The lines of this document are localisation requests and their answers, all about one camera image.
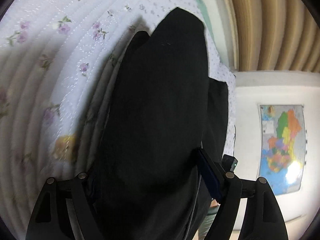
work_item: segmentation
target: black bracket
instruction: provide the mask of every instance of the black bracket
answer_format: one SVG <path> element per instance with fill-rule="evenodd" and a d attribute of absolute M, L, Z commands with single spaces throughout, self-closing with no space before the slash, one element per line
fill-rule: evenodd
<path fill-rule="evenodd" d="M 213 162 L 203 149 L 194 151 L 198 169 L 212 198 L 220 203 L 206 240 L 229 240 L 239 209 L 240 199 L 247 198 L 247 207 L 239 240 L 287 240 L 284 220 L 267 180 L 239 179 Z M 75 239 L 66 199 L 73 200 L 77 220 L 85 240 L 104 240 L 102 226 L 86 189 L 89 182 L 82 172 L 75 178 L 45 182 L 28 225 L 26 240 Z"/>
<path fill-rule="evenodd" d="M 84 239 L 104 240 L 93 205 L 85 194 L 87 175 L 56 181 L 48 178 L 36 202 L 29 221 L 26 240 L 75 239 L 71 228 L 66 199 L 70 198 Z"/>
<path fill-rule="evenodd" d="M 238 240 L 288 239 L 278 202 L 265 178 L 259 177 L 256 181 L 239 179 L 233 172 L 225 172 L 200 148 L 196 150 L 196 157 L 211 197 L 220 203 L 205 240 L 229 240 L 241 198 L 247 198 L 247 206 Z M 222 189 L 221 194 L 217 194 L 217 189 Z"/>

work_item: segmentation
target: mattress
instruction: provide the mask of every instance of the mattress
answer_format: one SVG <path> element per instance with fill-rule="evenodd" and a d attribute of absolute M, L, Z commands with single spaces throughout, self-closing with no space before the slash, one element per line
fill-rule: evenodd
<path fill-rule="evenodd" d="M 196 0 L 15 0 L 0 22 L 0 216 L 24 239 L 48 177 L 70 179 L 94 160 L 123 52 Z M 205 29 L 208 75 L 228 84 L 224 154 L 233 154 L 235 78 Z"/>

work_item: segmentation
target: black cloth cover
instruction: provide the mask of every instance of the black cloth cover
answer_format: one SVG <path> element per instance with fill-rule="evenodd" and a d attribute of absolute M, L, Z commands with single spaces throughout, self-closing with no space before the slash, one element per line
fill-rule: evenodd
<path fill-rule="evenodd" d="M 176 8 L 151 36 L 137 32 L 89 175 L 107 239 L 192 239 L 211 197 L 203 181 L 197 194 L 191 152 L 203 141 L 220 161 L 227 123 L 228 88 L 208 78 L 203 23 Z"/>

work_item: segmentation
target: colorful map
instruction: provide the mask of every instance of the colorful map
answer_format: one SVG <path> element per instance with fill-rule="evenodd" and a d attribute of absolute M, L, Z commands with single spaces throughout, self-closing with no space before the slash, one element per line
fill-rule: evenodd
<path fill-rule="evenodd" d="M 302 106 L 260 106 L 262 152 L 259 177 L 274 194 L 298 191 L 301 185 L 306 136 Z"/>

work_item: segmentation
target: white wall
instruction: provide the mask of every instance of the white wall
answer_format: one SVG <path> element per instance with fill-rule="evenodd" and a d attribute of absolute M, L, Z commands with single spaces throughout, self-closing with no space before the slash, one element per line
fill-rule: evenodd
<path fill-rule="evenodd" d="M 301 189 L 277 196 L 289 239 L 299 239 L 320 207 L 320 74 L 303 72 L 247 72 L 236 74 L 236 143 L 241 179 L 256 180 L 260 166 L 259 104 L 302 104 L 307 133 L 307 155 Z M 246 200 L 241 200 L 235 230 L 241 228 Z"/>

